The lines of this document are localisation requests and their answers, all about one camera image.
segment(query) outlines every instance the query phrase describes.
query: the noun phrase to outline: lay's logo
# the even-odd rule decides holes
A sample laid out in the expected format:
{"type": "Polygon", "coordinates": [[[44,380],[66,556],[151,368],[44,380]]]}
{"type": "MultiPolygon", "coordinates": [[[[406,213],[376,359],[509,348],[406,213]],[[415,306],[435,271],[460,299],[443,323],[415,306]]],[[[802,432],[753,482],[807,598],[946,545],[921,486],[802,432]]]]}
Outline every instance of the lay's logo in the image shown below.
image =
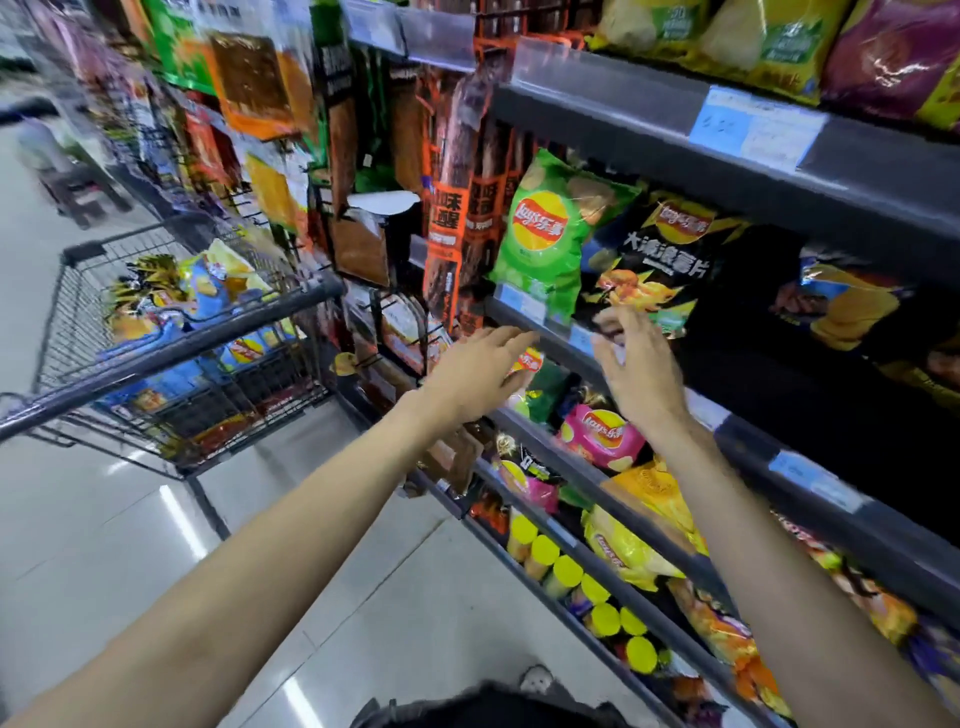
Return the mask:
{"type": "Polygon", "coordinates": [[[584,415],[584,425],[596,434],[596,439],[607,449],[616,449],[623,441],[626,422],[613,412],[594,409],[584,415]]]}

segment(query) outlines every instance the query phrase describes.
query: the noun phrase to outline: yellow lid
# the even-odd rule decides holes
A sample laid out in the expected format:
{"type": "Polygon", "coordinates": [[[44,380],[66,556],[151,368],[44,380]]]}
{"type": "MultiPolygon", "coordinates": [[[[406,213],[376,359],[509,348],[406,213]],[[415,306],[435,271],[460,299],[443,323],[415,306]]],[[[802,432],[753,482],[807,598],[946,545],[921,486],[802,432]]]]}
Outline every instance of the yellow lid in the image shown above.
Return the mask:
{"type": "Polygon", "coordinates": [[[560,547],[554,544],[546,536],[538,536],[534,539],[534,544],[530,547],[530,555],[538,564],[551,566],[560,556],[560,547]]]}
{"type": "Polygon", "coordinates": [[[584,570],[577,562],[564,554],[553,565],[553,575],[565,587],[573,589],[584,578],[584,570]]]}
{"type": "Polygon", "coordinates": [[[590,600],[590,604],[603,604],[610,598],[610,592],[597,584],[588,573],[585,573],[580,581],[580,588],[584,590],[584,596],[590,600]]]}
{"type": "Polygon", "coordinates": [[[620,613],[612,604],[597,604],[590,610],[593,633],[597,637],[612,637],[620,631],[620,613]]]}
{"type": "Polygon", "coordinates": [[[627,665],[634,672],[648,675],[657,667],[657,649],[642,637],[631,637],[627,641],[627,665]]]}
{"type": "Polygon", "coordinates": [[[647,633],[647,625],[626,607],[620,607],[620,623],[623,625],[623,631],[628,635],[636,637],[647,633]]]}
{"type": "Polygon", "coordinates": [[[526,516],[516,514],[510,521],[510,535],[522,544],[532,544],[537,538],[537,527],[526,516]]]}

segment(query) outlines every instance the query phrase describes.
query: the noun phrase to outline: tiled floor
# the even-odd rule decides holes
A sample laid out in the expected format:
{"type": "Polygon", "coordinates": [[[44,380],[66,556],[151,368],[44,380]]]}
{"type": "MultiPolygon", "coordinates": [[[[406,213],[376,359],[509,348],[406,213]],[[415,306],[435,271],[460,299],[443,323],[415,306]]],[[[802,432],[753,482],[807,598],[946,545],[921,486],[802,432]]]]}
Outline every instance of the tiled floor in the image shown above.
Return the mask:
{"type": "MultiPolygon", "coordinates": [[[[143,209],[92,232],[59,218],[0,129],[0,390],[29,389],[59,251],[152,222],[143,209]]],[[[356,436],[324,404],[203,476],[231,529],[356,436]]],[[[218,540],[176,481],[27,438],[0,448],[0,692],[26,707],[93,657],[218,540]]],[[[370,532],[224,720],[346,726],[372,696],[452,695],[548,665],[574,696],[648,711],[430,497],[392,497],[370,532]]]]}

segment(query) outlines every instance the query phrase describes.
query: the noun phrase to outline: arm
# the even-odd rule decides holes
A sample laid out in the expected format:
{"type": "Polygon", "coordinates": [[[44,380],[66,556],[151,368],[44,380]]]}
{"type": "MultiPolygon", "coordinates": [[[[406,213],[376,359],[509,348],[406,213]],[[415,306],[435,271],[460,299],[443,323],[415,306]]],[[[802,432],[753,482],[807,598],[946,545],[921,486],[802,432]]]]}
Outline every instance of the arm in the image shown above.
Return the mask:
{"type": "Polygon", "coordinates": [[[214,728],[420,454],[522,384],[508,373],[534,338],[499,328],[457,342],[419,390],[241,528],[11,728],[214,728]]]}
{"type": "Polygon", "coordinates": [[[607,339],[594,337],[613,395],[680,482],[710,560],[801,728],[955,728],[933,689],[776,523],[690,416],[660,331],[626,307],[598,321],[623,330],[623,365],[607,339]]]}

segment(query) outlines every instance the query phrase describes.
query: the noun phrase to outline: green lay's bag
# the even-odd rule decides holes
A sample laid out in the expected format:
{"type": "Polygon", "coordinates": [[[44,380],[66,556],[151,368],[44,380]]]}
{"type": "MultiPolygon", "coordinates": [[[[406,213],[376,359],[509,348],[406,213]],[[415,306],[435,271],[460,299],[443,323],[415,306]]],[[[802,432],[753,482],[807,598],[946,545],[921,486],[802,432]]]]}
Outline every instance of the green lay's bag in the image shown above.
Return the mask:
{"type": "Polygon", "coordinates": [[[544,149],[520,181],[491,279],[546,303],[567,319],[580,293],[580,249],[640,190],[564,164],[544,149]]]}

